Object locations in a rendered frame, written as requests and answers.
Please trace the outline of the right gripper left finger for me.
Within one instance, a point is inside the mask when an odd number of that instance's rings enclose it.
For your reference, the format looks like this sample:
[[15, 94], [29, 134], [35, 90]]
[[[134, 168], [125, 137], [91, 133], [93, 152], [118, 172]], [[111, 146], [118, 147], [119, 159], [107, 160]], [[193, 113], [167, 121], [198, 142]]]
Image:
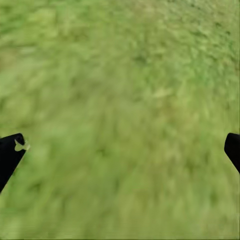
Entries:
[[21, 133], [0, 138], [0, 193], [29, 148]]

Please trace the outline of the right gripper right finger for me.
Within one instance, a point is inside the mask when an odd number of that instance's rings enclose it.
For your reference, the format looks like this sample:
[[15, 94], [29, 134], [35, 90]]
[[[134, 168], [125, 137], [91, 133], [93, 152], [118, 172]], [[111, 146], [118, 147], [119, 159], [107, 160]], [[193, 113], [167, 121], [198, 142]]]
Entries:
[[228, 133], [224, 151], [240, 173], [240, 135], [235, 133]]

